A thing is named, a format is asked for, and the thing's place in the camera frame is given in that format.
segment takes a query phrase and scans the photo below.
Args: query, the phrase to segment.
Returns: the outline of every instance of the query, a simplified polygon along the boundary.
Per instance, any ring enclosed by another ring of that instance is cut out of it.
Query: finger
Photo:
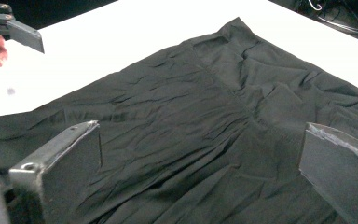
[[[7,50],[5,48],[5,39],[0,35],[0,67],[7,60]]]

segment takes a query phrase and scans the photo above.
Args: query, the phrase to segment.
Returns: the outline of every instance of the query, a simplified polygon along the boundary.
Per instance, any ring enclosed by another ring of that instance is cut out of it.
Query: wrinkled fabric
[[[72,223],[340,220],[298,171],[301,141],[306,122],[358,138],[358,89],[240,19],[1,117],[0,182],[59,132],[92,119],[103,166]]]

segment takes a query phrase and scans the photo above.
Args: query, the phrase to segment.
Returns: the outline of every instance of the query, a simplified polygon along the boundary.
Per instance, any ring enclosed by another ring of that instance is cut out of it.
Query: black cloth
[[[1,117],[0,182],[56,134],[92,119],[101,124],[103,166],[73,223],[340,220],[298,162],[308,121],[358,138],[358,89],[240,19]]]

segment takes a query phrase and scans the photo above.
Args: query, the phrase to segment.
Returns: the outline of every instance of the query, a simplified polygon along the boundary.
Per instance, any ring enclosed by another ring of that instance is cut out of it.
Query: black metal clamp
[[[36,29],[16,21],[11,7],[7,4],[0,4],[0,35],[42,53],[45,52],[42,35]]]
[[[64,224],[87,198],[102,165],[99,124],[72,126],[9,170],[0,185],[0,224]]]
[[[309,123],[299,169],[346,221],[358,223],[358,139]]]

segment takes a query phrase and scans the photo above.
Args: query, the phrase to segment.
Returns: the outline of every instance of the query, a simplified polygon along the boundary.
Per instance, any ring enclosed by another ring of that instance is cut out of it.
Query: table
[[[125,0],[40,30],[46,54],[7,41],[0,116],[38,108],[237,17],[270,43],[358,87],[358,39],[267,0]]]

